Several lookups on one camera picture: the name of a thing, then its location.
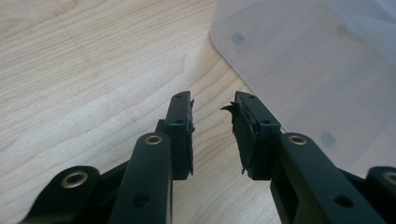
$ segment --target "wood grain surface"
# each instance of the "wood grain surface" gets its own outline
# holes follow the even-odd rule
[[[63,169],[129,160],[172,95],[191,91],[194,175],[174,223],[279,223],[268,182],[241,175],[231,116],[250,91],[214,49],[215,0],[0,1],[0,223]]]

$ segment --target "mounting hole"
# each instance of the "mounting hole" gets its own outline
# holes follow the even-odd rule
[[[145,193],[136,194],[132,203],[135,207],[144,207],[149,203],[149,196]]]
[[[344,195],[338,195],[333,200],[335,203],[337,203],[340,206],[347,207],[347,208],[353,207],[353,202],[350,201],[350,199],[348,199]]]
[[[396,185],[396,173],[394,172],[385,172],[383,174],[384,178],[388,180],[393,185]]]
[[[159,135],[151,135],[145,139],[146,144],[157,145],[163,140]]]
[[[88,174],[83,171],[75,171],[70,173],[62,180],[62,187],[65,189],[73,189],[82,185],[88,179]]]
[[[296,136],[296,135],[290,136],[289,141],[291,141],[295,145],[300,145],[300,146],[303,146],[306,144],[306,140],[304,138],[302,138],[300,136]]]

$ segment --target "metal grommet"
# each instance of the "metal grommet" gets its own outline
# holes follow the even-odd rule
[[[62,180],[62,187],[65,189],[73,189],[82,185],[88,179],[88,174],[83,171],[75,171],[67,175]]]
[[[149,145],[157,145],[157,144],[161,143],[162,140],[163,140],[163,138],[159,135],[151,135],[145,139],[145,142],[146,142],[146,144],[149,144]]]
[[[396,173],[394,172],[385,172],[383,174],[384,178],[388,180],[388,182],[396,185]]]
[[[291,141],[295,145],[303,146],[306,144],[306,140],[300,136],[293,135],[289,137],[289,141]]]

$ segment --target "light wood surface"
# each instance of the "light wood surface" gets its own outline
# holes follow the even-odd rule
[[[20,221],[63,169],[100,172],[191,91],[194,176],[174,223],[279,223],[268,182],[241,175],[231,116],[250,91],[214,49],[217,1],[0,1],[0,223]]]

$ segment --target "black mechanical part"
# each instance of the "black mechanical part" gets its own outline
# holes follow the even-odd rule
[[[57,174],[21,223],[171,223],[172,180],[192,173],[192,104],[189,91],[173,96],[156,133],[106,173],[76,166]]]
[[[280,124],[253,95],[238,91],[235,102],[223,108],[233,114],[233,132],[249,176],[263,173],[265,179],[272,178],[271,191],[282,223],[395,222],[390,212],[396,203],[394,168],[374,168],[366,180],[337,169],[307,136],[282,134]],[[276,129],[258,128],[258,120],[269,120]],[[262,133],[269,139],[257,137],[260,131],[269,132]],[[260,150],[264,150],[265,165],[252,165]]]
[[[255,96],[238,91],[235,102],[224,106],[233,115],[233,134],[239,148],[242,173],[253,180],[271,178],[269,147],[281,134],[280,123]]]
[[[160,119],[156,132],[166,133],[172,142],[172,166],[174,180],[185,180],[193,175],[192,166],[192,106],[190,92],[183,91],[172,97],[166,119]]]

